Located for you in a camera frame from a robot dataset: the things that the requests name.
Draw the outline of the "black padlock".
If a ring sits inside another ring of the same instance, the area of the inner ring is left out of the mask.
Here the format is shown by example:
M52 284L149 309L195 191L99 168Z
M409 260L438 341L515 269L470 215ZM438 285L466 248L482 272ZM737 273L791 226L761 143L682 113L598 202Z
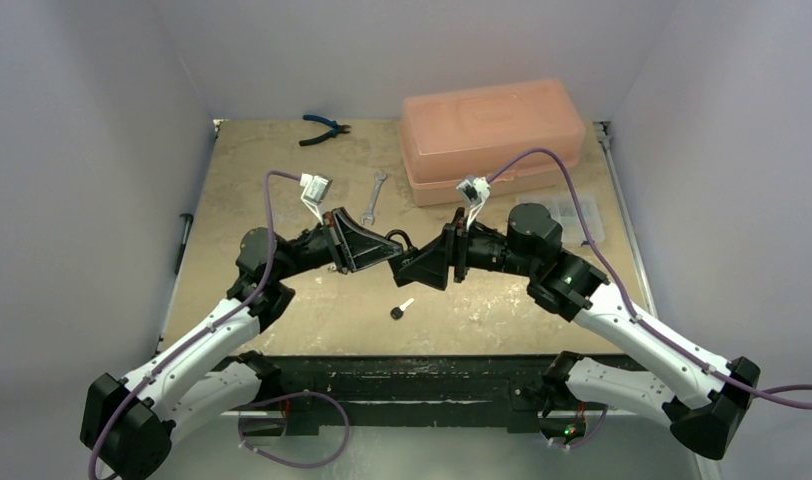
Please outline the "black padlock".
M411 237L404 230L392 229L385 234L386 240L393 241L395 238L400 240L404 252L413 252L417 250L417 248L415 247L414 243L411 240Z

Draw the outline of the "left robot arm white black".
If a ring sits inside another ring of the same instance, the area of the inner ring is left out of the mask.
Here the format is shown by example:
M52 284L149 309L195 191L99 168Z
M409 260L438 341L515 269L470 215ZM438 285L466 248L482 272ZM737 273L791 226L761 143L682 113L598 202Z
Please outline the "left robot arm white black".
M177 443L219 415L274 405L280 382L263 356L232 353L283 315L295 296L284 279L328 265L359 272L404 251L342 208L323 213L291 240L271 224L248 231L236 280L199 324L144 365L120 378L103 374L90 385L80 431L91 451L89 478L105 464L114 479L146 479Z

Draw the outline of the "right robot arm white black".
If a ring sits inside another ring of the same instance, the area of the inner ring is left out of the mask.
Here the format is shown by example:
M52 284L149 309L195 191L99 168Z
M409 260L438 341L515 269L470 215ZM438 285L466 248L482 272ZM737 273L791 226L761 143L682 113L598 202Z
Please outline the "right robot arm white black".
M527 278L536 305L606 339L642 367L627 371L564 352L543 381L551 404L577 400L631 411L666 426L692 452L722 459L751 405L743 388L757 385L759 367L701 348L625 300L616 282L564 249L561 237L561 225L540 204L515 206L505 232L468 225L458 209L438 237L389 265L397 285L438 290L450 279L463 281L471 268Z

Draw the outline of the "black key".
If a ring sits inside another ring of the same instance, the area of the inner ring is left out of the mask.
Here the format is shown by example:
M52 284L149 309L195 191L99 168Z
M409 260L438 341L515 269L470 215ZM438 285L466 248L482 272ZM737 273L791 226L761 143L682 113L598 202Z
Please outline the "black key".
M402 304L392 308L390 310L390 317L393 320L400 320L404 316L405 311L413 304L413 302L414 298L409 298Z

